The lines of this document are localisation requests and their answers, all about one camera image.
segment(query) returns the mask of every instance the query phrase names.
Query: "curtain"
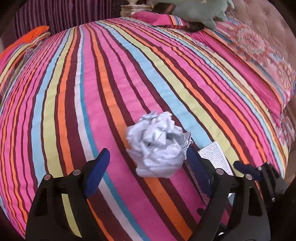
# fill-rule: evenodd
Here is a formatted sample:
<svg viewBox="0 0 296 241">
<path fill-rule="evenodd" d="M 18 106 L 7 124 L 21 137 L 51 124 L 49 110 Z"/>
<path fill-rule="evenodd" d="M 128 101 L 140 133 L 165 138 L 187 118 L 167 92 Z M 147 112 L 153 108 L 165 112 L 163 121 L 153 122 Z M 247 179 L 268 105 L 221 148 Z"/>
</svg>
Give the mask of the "curtain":
<svg viewBox="0 0 296 241">
<path fill-rule="evenodd" d="M 50 26 L 52 34 L 97 20 L 111 18 L 112 0 L 27 0 L 14 19 L 20 38 L 35 27 Z"/>
</svg>

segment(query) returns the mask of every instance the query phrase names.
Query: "striped bedsheet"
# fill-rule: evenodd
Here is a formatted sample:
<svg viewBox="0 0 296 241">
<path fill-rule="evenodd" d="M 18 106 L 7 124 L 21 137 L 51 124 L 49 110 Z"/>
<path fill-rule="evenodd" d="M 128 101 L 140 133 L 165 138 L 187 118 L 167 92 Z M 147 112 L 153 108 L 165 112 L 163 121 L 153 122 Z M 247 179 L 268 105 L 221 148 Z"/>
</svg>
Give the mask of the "striped bedsheet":
<svg viewBox="0 0 296 241">
<path fill-rule="evenodd" d="M 188 240 L 200 220 L 196 210 L 205 206 L 186 167 L 170 179 L 138 177 L 125 151 L 126 127 L 153 110 L 169 111 L 192 132 L 196 148 L 217 140 L 230 164 L 269 160 L 284 175 L 289 118 L 283 113 L 275 128 L 242 75 L 248 68 L 184 31 L 134 18 L 49 37 L 23 65 L 0 109 L 0 205 L 24 236 L 43 176 L 67 175 L 108 148 L 110 165 L 88 199 L 107 239 Z M 80 235 L 66 196 L 63 201 Z"/>
</svg>

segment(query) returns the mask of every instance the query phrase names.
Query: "nightstand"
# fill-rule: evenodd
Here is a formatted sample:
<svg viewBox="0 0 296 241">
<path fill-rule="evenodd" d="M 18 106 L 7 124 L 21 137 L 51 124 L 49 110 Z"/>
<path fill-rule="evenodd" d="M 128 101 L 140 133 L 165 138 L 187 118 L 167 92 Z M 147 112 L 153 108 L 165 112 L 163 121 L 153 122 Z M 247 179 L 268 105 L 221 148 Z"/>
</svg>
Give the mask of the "nightstand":
<svg viewBox="0 0 296 241">
<path fill-rule="evenodd" d="M 121 6 L 120 16 L 122 16 L 122 17 L 130 17 L 134 13 L 139 12 L 139 11 L 143 11 L 143 10 L 151 11 L 152 8 L 150 6 L 147 6 L 147 5 L 122 5 Z"/>
</svg>

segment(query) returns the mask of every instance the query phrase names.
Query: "metal screw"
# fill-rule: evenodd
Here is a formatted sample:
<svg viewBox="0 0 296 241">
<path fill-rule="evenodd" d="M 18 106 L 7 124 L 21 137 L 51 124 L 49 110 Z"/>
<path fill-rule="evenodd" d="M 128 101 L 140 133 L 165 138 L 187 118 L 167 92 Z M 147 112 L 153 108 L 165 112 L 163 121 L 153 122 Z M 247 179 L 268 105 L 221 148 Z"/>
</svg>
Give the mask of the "metal screw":
<svg viewBox="0 0 296 241">
<path fill-rule="evenodd" d="M 73 171 L 73 175 L 74 175 L 74 176 L 78 176 L 80 173 L 81 173 L 81 171 L 80 171 L 79 169 L 75 169 L 75 170 Z"/>
<path fill-rule="evenodd" d="M 223 174 L 224 174 L 224 171 L 223 171 L 222 169 L 218 168 L 218 169 L 216 170 L 216 173 L 217 173 L 218 175 L 223 175 Z"/>
<path fill-rule="evenodd" d="M 51 177 L 52 177 L 52 176 L 51 176 L 50 174 L 46 174 L 46 175 L 44 176 L 44 180 L 49 180 Z"/>
<path fill-rule="evenodd" d="M 252 180 L 252 179 L 253 179 L 253 177 L 252 177 L 251 174 L 247 174 L 247 175 L 246 175 L 246 178 L 247 178 L 248 180 Z"/>
</svg>

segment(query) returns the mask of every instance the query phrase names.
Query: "crumpled white paper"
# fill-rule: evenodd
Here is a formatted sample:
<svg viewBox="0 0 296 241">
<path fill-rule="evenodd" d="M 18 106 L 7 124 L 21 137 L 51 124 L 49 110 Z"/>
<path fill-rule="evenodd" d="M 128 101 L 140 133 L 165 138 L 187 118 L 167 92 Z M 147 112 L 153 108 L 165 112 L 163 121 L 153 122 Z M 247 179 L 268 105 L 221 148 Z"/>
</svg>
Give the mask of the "crumpled white paper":
<svg viewBox="0 0 296 241">
<path fill-rule="evenodd" d="M 126 151 L 137 163 L 140 177 L 170 178 L 186 160 L 191 133 L 183 133 L 171 116 L 169 112 L 157 115 L 152 111 L 127 128 L 126 139 L 131 150 Z"/>
</svg>

